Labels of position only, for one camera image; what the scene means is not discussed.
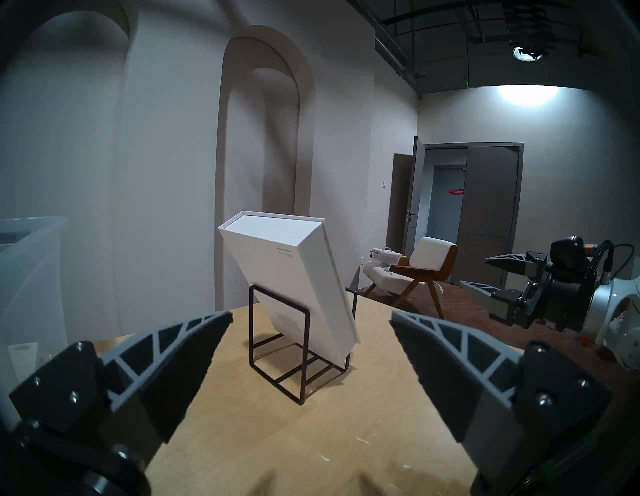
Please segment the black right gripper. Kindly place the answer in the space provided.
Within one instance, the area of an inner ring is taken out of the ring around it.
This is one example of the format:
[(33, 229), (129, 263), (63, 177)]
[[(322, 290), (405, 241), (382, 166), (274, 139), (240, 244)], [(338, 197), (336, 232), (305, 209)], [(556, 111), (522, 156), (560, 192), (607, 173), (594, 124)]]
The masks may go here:
[(508, 273), (536, 273), (523, 292), (473, 281), (460, 281), (460, 287), (476, 303), (493, 300), (493, 320), (504, 325), (527, 329), (550, 323), (556, 330), (583, 330), (595, 294), (591, 261), (585, 269), (570, 270), (547, 259), (535, 251), (485, 259), (485, 264)]

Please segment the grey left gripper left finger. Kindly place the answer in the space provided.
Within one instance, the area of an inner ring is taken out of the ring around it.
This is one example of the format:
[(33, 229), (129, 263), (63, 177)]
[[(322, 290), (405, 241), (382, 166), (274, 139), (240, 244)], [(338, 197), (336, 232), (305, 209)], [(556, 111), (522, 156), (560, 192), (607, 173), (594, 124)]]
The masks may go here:
[(216, 312), (100, 356), (69, 345), (9, 393), (9, 495), (152, 495), (145, 471), (184, 420), (233, 322)]

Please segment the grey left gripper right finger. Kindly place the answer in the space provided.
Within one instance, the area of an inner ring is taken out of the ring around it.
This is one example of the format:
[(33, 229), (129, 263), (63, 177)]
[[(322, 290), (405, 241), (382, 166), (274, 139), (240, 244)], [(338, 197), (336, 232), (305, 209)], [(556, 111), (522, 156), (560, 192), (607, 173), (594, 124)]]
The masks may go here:
[(612, 393), (546, 342), (522, 353), (487, 333), (402, 310), (390, 325), (477, 473), (471, 495), (569, 495)]

